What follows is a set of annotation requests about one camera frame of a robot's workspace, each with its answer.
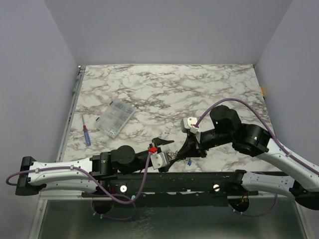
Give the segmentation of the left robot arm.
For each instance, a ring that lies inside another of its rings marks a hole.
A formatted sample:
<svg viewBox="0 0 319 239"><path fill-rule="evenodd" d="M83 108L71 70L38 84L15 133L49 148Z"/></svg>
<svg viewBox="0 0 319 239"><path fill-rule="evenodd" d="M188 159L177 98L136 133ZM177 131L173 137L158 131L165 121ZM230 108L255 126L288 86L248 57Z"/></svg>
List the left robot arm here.
<svg viewBox="0 0 319 239"><path fill-rule="evenodd" d="M69 162L44 163L31 156L22 158L20 171L11 175L18 177L16 183L6 179L15 187L17 196L33 196L43 190L75 190L106 196L110 184L105 181L117 177L118 173L131 174L139 170L168 171L171 166L167 153L161 146L172 141L153 138L148 149L136 153L129 145L103 152L92 157Z"/></svg>

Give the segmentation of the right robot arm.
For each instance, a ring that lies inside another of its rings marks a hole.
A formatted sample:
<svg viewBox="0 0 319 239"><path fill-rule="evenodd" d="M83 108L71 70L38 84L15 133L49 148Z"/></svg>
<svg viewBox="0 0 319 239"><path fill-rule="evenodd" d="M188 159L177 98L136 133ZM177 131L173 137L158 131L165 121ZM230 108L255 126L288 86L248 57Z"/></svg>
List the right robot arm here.
<svg viewBox="0 0 319 239"><path fill-rule="evenodd" d="M241 154L256 157L280 169L284 175L263 175L237 170L228 183L235 195L242 192L264 191L293 197L301 206L319 209L319 167L285 148L267 128L242 123L237 112L220 105L210 109L214 128L200 131L200 119L184 118L182 131L187 134L177 159L206 157L211 148L230 143Z"/></svg>

